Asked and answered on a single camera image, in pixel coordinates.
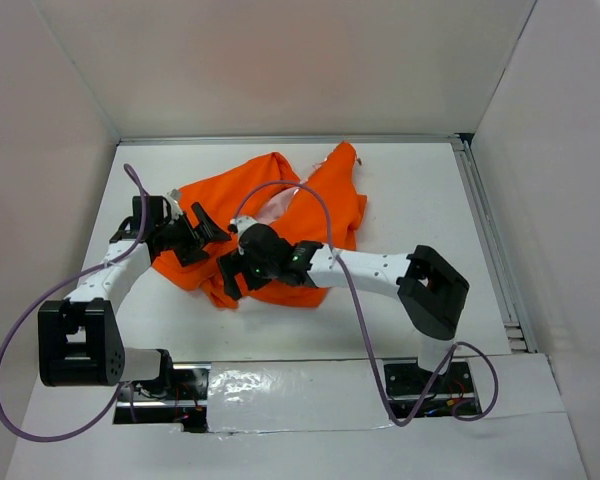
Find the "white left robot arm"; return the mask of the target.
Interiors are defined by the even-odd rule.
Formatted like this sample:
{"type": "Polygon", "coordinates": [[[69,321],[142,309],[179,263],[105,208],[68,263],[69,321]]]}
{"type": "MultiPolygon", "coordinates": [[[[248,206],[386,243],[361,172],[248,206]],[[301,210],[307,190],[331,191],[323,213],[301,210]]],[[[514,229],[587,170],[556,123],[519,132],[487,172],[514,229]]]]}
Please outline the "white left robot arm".
{"type": "Polygon", "coordinates": [[[136,196],[132,213],[109,240],[96,271],[62,300],[38,310],[39,375],[48,387],[113,386],[141,382],[156,399],[176,390],[165,349],[124,346],[116,316],[136,281],[163,252],[183,266],[210,257],[210,244],[229,241],[199,203],[191,216],[170,196],[136,196]]]}

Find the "orange jacket with pink lining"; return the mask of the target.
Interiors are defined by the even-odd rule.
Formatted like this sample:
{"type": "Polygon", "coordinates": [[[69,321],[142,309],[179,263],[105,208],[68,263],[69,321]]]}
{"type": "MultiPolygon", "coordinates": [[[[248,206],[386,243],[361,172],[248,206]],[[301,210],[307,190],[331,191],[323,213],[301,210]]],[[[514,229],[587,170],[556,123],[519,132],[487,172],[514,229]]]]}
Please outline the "orange jacket with pink lining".
{"type": "MultiPolygon", "coordinates": [[[[302,182],[320,196],[329,211],[334,247],[357,250],[356,231],[363,222],[367,204],[367,196],[359,194],[354,184],[357,157],[354,147],[342,142],[306,180],[301,180],[281,153],[271,152],[219,175],[180,187],[181,205],[184,204],[183,210],[189,218],[195,218],[191,205],[199,202],[214,222],[226,228],[241,201],[254,188],[274,180],[302,182]]],[[[249,198],[240,214],[270,224],[292,244],[303,240],[328,241],[321,204],[311,193],[297,187],[264,187],[249,198]]],[[[167,251],[153,261],[152,267],[178,288],[201,290],[215,307],[235,310],[238,302],[225,294],[216,260],[236,247],[235,239],[211,244],[206,249],[210,259],[187,267],[180,264],[175,253],[167,251]]],[[[246,296],[285,307],[316,308],[328,292],[325,288],[293,288],[279,281],[248,292],[242,276],[238,277],[237,283],[246,296]]]]}

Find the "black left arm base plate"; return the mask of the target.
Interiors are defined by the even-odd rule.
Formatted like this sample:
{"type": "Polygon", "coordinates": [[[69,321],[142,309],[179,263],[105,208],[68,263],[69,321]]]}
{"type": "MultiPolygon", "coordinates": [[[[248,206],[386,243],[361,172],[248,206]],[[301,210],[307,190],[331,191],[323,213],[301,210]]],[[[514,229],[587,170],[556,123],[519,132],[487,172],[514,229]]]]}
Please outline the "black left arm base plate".
{"type": "Polygon", "coordinates": [[[166,380],[133,381],[119,393],[114,425],[170,425],[208,432],[209,365],[175,365],[166,380]]]}

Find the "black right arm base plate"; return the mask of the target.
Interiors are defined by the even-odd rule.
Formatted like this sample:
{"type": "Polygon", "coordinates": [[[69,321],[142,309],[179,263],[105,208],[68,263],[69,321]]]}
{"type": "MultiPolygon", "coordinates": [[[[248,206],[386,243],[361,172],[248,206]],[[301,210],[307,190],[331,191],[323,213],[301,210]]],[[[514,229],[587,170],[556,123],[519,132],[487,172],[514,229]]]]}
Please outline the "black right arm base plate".
{"type": "MultiPolygon", "coordinates": [[[[431,373],[420,369],[415,361],[386,363],[384,365],[386,395],[393,414],[406,419],[411,412],[431,373]]],[[[416,418],[471,417],[482,413],[474,382],[466,361],[454,361],[448,371],[438,376],[429,389],[416,418]]]]}

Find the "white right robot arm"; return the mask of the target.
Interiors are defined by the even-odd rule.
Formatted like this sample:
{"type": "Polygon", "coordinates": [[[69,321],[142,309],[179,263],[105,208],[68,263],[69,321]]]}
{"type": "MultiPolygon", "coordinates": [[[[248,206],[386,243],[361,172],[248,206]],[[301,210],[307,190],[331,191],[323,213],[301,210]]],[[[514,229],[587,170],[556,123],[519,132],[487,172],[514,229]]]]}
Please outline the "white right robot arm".
{"type": "Polygon", "coordinates": [[[240,218],[231,229],[238,246],[217,264],[224,291],[243,297],[237,278],[256,291],[274,281],[290,287],[347,288],[400,301],[421,335],[416,379],[428,392],[451,379],[444,357],[450,351],[469,292],[468,281],[435,249],[418,245],[408,254],[372,254],[304,240],[295,244],[268,225],[240,218]]]}

